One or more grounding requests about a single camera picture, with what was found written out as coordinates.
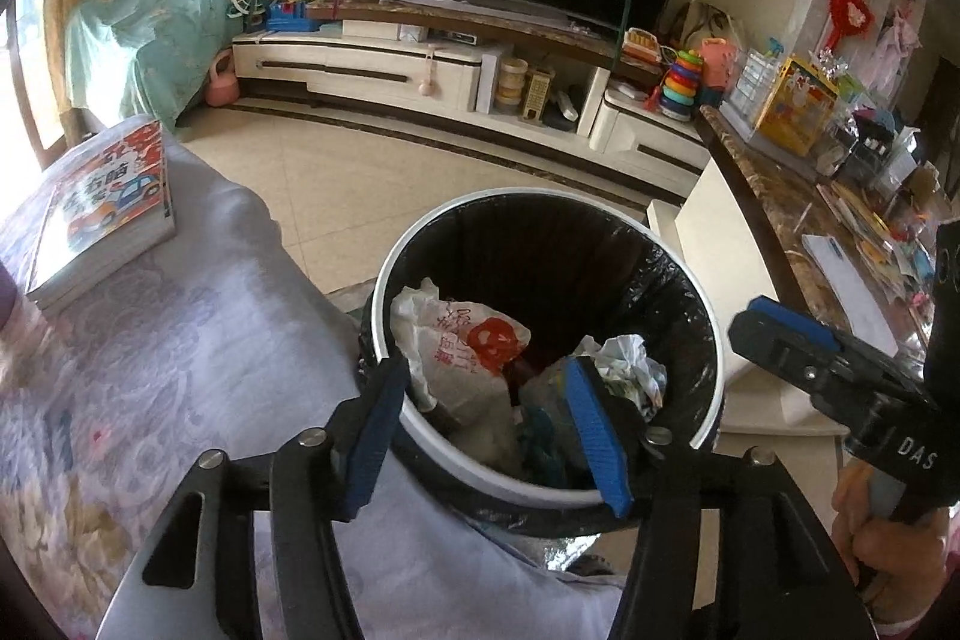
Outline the person's right hand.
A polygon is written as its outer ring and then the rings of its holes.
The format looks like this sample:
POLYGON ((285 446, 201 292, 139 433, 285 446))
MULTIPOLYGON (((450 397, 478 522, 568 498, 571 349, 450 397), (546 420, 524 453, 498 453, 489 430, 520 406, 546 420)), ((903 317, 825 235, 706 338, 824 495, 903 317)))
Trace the person's right hand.
POLYGON ((870 464, 851 459, 839 471, 832 497, 832 539, 854 581, 861 569, 875 572, 869 606, 880 627, 914 626, 947 583, 950 512, 937 509, 914 525, 878 518, 871 512, 870 464))

